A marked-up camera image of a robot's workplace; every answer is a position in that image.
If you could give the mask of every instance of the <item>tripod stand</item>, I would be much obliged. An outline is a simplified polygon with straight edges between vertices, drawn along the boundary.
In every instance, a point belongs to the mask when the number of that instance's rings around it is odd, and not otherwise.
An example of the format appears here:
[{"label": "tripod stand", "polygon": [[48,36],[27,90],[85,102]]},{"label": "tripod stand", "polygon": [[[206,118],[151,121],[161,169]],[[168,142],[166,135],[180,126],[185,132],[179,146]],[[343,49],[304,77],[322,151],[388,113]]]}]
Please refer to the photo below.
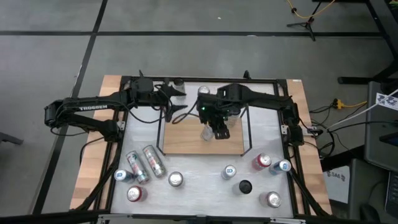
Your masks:
[{"label": "tripod stand", "polygon": [[[317,10],[318,10],[319,6],[321,5],[321,3],[322,3],[321,1],[318,3],[318,5],[315,8],[315,10],[312,12],[312,15],[314,15],[317,12]],[[296,10],[297,10],[296,8],[293,8],[292,9],[292,13],[294,13]],[[312,32],[312,28],[311,28],[311,23],[313,21],[314,21],[314,18],[313,18],[313,16],[311,16],[306,22],[298,22],[298,23],[293,23],[293,24],[287,24],[286,26],[287,27],[302,26],[302,27],[306,28],[310,32],[310,37],[311,37],[312,41],[315,41],[315,36],[314,36],[314,34]]]}]

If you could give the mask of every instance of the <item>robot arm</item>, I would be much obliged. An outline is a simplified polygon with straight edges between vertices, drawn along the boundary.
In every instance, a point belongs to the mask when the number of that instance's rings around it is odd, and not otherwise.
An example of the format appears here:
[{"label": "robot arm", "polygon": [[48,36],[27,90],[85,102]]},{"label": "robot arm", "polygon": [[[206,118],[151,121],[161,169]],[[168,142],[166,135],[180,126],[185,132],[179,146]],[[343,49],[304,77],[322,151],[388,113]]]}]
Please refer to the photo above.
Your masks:
[{"label": "robot arm", "polygon": [[185,96],[168,83],[155,85],[158,91],[154,91],[154,84],[151,79],[141,77],[130,81],[124,90],[113,93],[109,96],[96,96],[88,98],[65,98],[56,100],[46,106],[44,123],[50,128],[62,126],[76,126],[84,131],[99,131],[105,141],[116,142],[119,140],[119,126],[116,121],[98,121],[75,114],[79,111],[93,111],[112,109],[118,111],[129,111],[138,106],[159,106],[165,112],[165,120],[169,122],[177,110],[185,108],[185,105],[173,105],[170,102],[171,96]]},{"label": "robot arm", "polygon": [[289,96],[258,93],[237,83],[218,88],[215,95],[198,93],[197,110],[200,122],[209,124],[216,139],[229,138],[224,121],[232,111],[240,110],[245,105],[281,111],[282,122],[289,127],[289,142],[294,146],[304,144],[297,104]]}]

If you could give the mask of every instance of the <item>wooden table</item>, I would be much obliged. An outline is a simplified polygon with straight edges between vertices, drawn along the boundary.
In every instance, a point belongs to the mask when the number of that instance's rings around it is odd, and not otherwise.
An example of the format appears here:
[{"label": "wooden table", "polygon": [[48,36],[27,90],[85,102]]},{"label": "wooden table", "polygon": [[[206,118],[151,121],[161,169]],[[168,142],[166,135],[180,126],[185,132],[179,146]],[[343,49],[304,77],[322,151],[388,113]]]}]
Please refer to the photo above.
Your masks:
[{"label": "wooden table", "polygon": [[[105,75],[99,92],[99,96],[107,96],[115,91],[119,91],[121,82],[120,75]],[[304,87],[301,80],[287,80],[289,95],[292,95],[293,101],[298,104],[298,110],[301,119],[307,126],[311,126],[310,113],[308,111],[307,100],[305,98]],[[94,113],[94,119],[106,120],[113,118],[113,110],[98,110]],[[90,133],[87,141],[92,141],[101,137],[100,133]],[[316,145],[314,138],[305,137],[307,142]],[[76,180],[75,191],[72,196],[70,208],[79,206],[84,199],[90,194],[95,185],[98,183],[103,164],[106,142],[98,141],[86,147],[83,160],[81,162],[78,178]],[[309,144],[300,146],[300,156],[302,161],[302,169],[305,178],[305,184],[315,200],[321,207],[331,214],[328,192],[326,191],[325,180],[323,179],[322,168],[319,161],[318,151]],[[103,190],[100,208],[104,208],[108,193],[108,184]],[[295,185],[296,199],[298,203],[299,213],[304,214],[302,197],[300,189]]]}]

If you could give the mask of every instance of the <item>silver can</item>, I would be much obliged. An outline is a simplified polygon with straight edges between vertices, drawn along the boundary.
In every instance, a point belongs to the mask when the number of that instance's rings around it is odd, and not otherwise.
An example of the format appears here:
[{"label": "silver can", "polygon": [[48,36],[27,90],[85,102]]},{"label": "silver can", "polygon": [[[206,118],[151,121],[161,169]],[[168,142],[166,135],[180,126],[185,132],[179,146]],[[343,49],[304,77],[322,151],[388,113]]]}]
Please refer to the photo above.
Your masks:
[{"label": "silver can", "polygon": [[142,152],[144,153],[145,158],[147,158],[150,168],[154,171],[155,176],[162,177],[166,173],[166,168],[159,156],[156,154],[154,147],[149,145],[145,147]]},{"label": "silver can", "polygon": [[282,203],[280,195],[277,192],[263,192],[259,196],[259,201],[262,206],[270,206],[271,208],[278,208]]},{"label": "silver can", "polygon": [[213,129],[208,124],[205,124],[200,137],[205,141],[210,141],[214,137]]},{"label": "silver can", "polygon": [[252,160],[253,168],[255,168],[256,170],[263,170],[264,168],[269,167],[271,163],[271,157],[266,155],[265,153],[259,154]]},{"label": "silver can", "polygon": [[182,174],[181,174],[180,172],[175,171],[175,172],[172,172],[172,173],[169,175],[169,184],[170,184],[172,187],[179,187],[179,186],[181,186],[182,183],[183,183],[183,181],[184,181],[184,178],[183,178],[183,176],[182,176]]},{"label": "silver can", "polygon": [[232,186],[232,192],[236,195],[250,194],[252,185],[248,180],[242,180]]},{"label": "silver can", "polygon": [[147,198],[147,190],[140,186],[132,186],[127,191],[127,199],[130,202],[141,202]]},{"label": "silver can", "polygon": [[286,159],[283,159],[279,162],[274,163],[272,166],[269,168],[269,172],[272,175],[278,175],[281,173],[286,173],[292,168],[292,165],[290,162]]},{"label": "silver can", "polygon": [[134,174],[125,169],[118,169],[113,174],[113,177],[116,181],[125,182],[125,183],[134,181]]},{"label": "silver can", "polygon": [[236,168],[235,168],[234,166],[232,166],[232,165],[226,166],[226,167],[223,169],[223,171],[221,171],[221,177],[222,177],[224,180],[229,180],[229,179],[231,179],[232,177],[235,176],[235,174],[236,174]]},{"label": "silver can", "polygon": [[198,89],[198,93],[207,93],[207,94],[209,94],[210,93],[210,89],[207,86],[201,86]]},{"label": "silver can", "polygon": [[182,78],[175,78],[174,81],[174,88],[182,93],[185,93],[185,84]]},{"label": "silver can", "polygon": [[229,111],[228,120],[224,121],[227,128],[232,128],[235,126],[236,121],[239,119],[239,115],[241,114],[241,110],[231,110]]},{"label": "silver can", "polygon": [[136,176],[136,179],[140,184],[148,182],[149,175],[144,165],[142,164],[137,151],[131,151],[126,155],[127,161],[129,161],[132,172]]}]

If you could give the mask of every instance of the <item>gray floor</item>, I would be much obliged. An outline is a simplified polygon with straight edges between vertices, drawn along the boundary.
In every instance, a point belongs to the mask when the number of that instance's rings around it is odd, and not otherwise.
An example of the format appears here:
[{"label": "gray floor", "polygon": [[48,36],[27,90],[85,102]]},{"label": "gray floor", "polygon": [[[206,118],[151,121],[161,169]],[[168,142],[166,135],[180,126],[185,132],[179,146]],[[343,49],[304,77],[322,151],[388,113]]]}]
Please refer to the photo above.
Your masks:
[{"label": "gray floor", "polygon": [[[397,24],[382,1],[373,1],[394,37]],[[308,15],[311,1],[294,2]],[[0,30],[92,30],[100,0],[0,0]],[[109,0],[100,30],[302,31],[286,23],[302,21],[284,1]],[[315,19],[314,31],[377,31],[364,4],[336,3]],[[88,37],[0,36],[0,131],[25,142],[0,144],[0,216],[29,212],[54,136],[43,124],[43,107],[68,97]],[[366,99],[366,86],[339,85],[338,76],[370,77],[391,62],[380,38],[308,37],[97,37],[79,96],[94,96],[103,75],[302,79],[310,109],[334,98],[346,104]],[[326,124],[352,112],[332,110]],[[321,121],[326,114],[316,114]],[[364,127],[344,129],[347,147],[363,143]],[[86,136],[67,138],[44,212],[68,210]],[[322,136],[318,145],[329,141]],[[335,153],[344,151],[337,144]]]}]

